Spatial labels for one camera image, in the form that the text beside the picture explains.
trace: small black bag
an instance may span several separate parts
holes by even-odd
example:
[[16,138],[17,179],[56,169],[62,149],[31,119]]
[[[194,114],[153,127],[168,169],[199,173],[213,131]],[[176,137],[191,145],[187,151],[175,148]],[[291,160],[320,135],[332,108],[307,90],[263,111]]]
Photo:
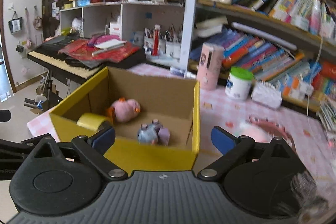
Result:
[[18,17],[16,11],[14,12],[12,20],[8,21],[8,26],[10,33],[19,32],[22,30],[22,17]]

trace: yellow cardboard box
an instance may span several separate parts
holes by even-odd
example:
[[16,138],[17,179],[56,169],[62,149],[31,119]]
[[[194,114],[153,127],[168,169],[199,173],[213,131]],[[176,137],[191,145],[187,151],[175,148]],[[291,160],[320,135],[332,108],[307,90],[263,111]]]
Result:
[[[115,123],[116,140],[105,157],[124,169],[190,170],[199,152],[199,84],[185,80],[140,76],[126,70],[105,68],[57,105],[50,118],[63,142],[95,132],[76,125],[87,112],[104,115],[120,97],[135,99],[141,113],[128,123]],[[137,131],[142,123],[158,119],[170,131],[169,146],[140,145]]]

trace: pink cylinder container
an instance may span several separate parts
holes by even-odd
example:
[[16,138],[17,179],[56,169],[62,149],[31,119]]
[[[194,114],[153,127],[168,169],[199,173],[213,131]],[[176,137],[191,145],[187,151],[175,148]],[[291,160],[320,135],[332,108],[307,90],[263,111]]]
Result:
[[222,66],[223,52],[224,48],[222,46],[203,43],[197,71],[197,80],[201,89],[216,89]]

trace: pink plush toy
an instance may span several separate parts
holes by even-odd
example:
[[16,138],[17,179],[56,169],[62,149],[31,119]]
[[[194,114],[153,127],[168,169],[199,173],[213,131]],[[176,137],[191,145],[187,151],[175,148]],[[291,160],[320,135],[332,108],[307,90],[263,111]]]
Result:
[[115,101],[107,110],[107,116],[113,121],[129,122],[140,113],[140,105],[134,99],[125,100],[120,98]]

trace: pink checkered tablecloth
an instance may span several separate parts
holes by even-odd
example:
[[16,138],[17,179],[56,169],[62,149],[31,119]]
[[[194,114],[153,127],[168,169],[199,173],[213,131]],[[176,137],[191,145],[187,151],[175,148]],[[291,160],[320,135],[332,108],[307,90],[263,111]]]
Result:
[[[175,77],[167,69],[147,64],[137,65],[130,71],[139,75]],[[312,175],[326,179],[335,177],[331,166],[334,157],[328,147],[322,126],[316,119],[310,118],[310,128],[307,116],[301,113],[285,107],[277,111],[271,110],[252,102],[251,99],[245,102],[231,100],[226,96],[225,88],[222,86],[211,92],[201,90],[200,115],[202,152],[221,155],[211,143],[211,130],[214,126],[220,126],[234,133],[239,123],[249,120],[250,116],[268,118],[269,121],[283,125],[292,135],[297,153]],[[27,127],[33,136],[50,133],[56,141],[59,141],[48,112],[30,121]]]

